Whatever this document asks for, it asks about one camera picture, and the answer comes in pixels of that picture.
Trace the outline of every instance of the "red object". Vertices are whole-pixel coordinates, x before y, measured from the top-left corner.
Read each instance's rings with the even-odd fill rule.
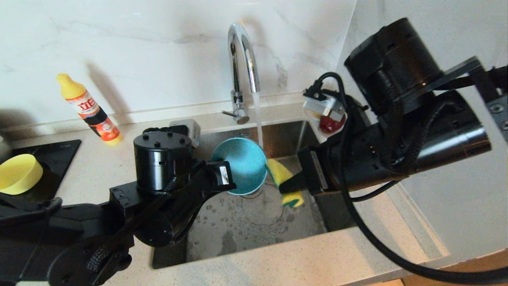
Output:
[[[321,116],[319,120],[319,128],[323,133],[330,134],[337,130],[339,130],[346,121],[346,116],[342,116],[342,119],[339,121],[335,121],[328,116]]]

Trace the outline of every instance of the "yellow bottle cap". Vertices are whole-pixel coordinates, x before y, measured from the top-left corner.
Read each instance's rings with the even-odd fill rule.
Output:
[[[73,81],[71,77],[66,73],[57,75],[56,80],[58,80],[61,85],[60,92],[65,99],[76,98],[86,92],[84,85]]]

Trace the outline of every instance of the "chrome faucet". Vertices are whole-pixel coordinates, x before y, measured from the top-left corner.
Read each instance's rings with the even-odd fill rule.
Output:
[[[259,92],[259,76],[258,67],[254,51],[250,44],[249,35],[240,23],[233,23],[229,27],[228,32],[228,50],[229,60],[231,64],[231,75],[233,77],[233,90],[231,90],[231,100],[233,101],[233,112],[222,111],[222,113],[232,116],[236,123],[245,124],[249,121],[245,103],[243,102],[243,92],[240,89],[240,80],[238,79],[238,53],[237,44],[245,58],[247,65],[247,73],[249,76],[250,91],[252,93]]]

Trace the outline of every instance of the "marble wall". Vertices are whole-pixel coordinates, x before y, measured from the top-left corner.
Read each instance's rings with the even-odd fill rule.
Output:
[[[75,119],[62,72],[109,114],[227,101],[234,21],[249,32],[262,95],[301,91],[336,67],[355,2],[2,1],[0,129]]]
[[[407,17],[443,70],[476,55],[484,68],[508,64],[508,2],[358,0],[337,72],[348,94],[365,103],[343,66],[350,52],[383,25]],[[493,150],[402,181],[450,256],[435,267],[508,246],[506,143],[475,89],[459,92],[487,129]]]

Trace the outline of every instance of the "black induction cooktop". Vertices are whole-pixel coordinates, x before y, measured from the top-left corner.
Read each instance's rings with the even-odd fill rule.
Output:
[[[44,169],[42,178],[32,189],[15,197],[30,202],[53,198],[80,144],[81,140],[71,140],[14,149],[12,156],[32,154]]]

